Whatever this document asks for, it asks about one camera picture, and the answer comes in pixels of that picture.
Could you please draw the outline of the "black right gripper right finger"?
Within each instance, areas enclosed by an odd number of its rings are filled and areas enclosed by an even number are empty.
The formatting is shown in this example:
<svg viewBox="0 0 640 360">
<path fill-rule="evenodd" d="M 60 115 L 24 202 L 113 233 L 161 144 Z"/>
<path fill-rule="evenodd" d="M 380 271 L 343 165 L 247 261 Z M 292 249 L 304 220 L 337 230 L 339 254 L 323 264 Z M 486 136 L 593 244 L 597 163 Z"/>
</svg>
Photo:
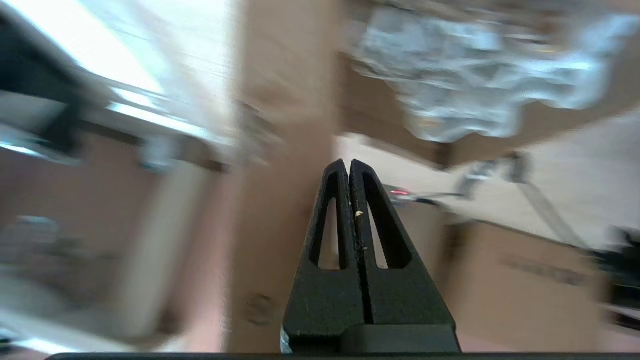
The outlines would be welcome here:
<svg viewBox="0 0 640 360">
<path fill-rule="evenodd" d="M 350 164 L 350 201 L 365 322 L 453 325 L 454 318 L 377 173 L 359 160 Z"/>
</svg>

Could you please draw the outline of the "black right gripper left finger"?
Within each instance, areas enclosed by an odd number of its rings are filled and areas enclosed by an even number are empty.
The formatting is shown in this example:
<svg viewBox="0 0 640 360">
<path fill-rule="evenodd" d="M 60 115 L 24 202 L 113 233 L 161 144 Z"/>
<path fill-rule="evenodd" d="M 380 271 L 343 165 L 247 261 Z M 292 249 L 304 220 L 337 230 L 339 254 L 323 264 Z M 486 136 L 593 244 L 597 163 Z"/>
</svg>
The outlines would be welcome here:
<svg viewBox="0 0 640 360">
<path fill-rule="evenodd" d="M 338 269 L 320 266 L 330 201 L 336 206 Z M 332 162 L 322 174 L 282 321 L 284 351 L 362 350 L 370 307 L 365 300 L 361 235 L 345 162 Z"/>
</svg>

